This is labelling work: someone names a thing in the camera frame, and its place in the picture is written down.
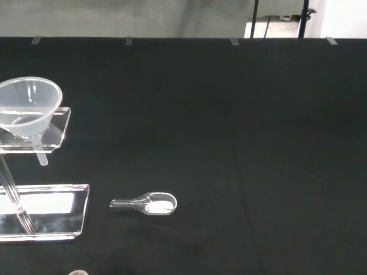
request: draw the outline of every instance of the acrylic base plate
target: acrylic base plate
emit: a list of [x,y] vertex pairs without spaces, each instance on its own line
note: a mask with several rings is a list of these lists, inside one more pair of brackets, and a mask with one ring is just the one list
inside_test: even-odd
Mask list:
[[74,239],[81,234],[89,185],[25,185],[17,188],[36,233],[25,233],[14,205],[0,187],[0,242],[59,241]]
[[51,153],[60,148],[65,138],[71,110],[68,107],[57,108],[53,114],[50,126],[42,136],[41,146],[34,149],[32,143],[27,139],[14,136],[0,128],[0,154],[26,154],[26,153]]

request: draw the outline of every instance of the black table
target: black table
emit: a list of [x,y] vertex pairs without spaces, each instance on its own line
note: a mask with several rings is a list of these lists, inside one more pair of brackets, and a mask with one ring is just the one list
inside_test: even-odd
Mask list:
[[[0,244],[0,274],[367,273],[367,41],[0,39],[0,81],[48,78],[72,116],[18,184],[88,183],[72,242]],[[111,199],[172,192],[168,217]]]

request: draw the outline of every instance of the acrylic stand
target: acrylic stand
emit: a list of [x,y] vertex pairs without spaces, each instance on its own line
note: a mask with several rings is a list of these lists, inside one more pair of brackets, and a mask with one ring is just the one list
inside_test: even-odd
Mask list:
[[65,138],[71,110],[57,108],[37,148],[0,129],[0,242],[74,239],[83,229],[89,185],[16,186],[2,154],[51,153]]

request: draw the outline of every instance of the cable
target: cable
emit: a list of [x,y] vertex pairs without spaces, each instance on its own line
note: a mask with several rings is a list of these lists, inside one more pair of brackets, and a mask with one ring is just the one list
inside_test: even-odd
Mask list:
[[268,24],[266,24],[266,29],[265,29],[264,38],[266,38],[266,35],[267,35],[267,33],[268,33],[268,28],[269,28],[269,24],[270,24],[270,18],[271,18],[271,15],[269,15]]

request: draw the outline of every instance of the clear plastic funnel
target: clear plastic funnel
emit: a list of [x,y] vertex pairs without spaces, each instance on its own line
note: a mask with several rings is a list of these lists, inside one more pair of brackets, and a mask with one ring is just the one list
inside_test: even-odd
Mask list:
[[[48,128],[63,93],[54,82],[40,77],[20,77],[0,83],[0,127],[14,136],[29,139],[41,150],[42,134]],[[45,154],[37,154],[47,165]]]

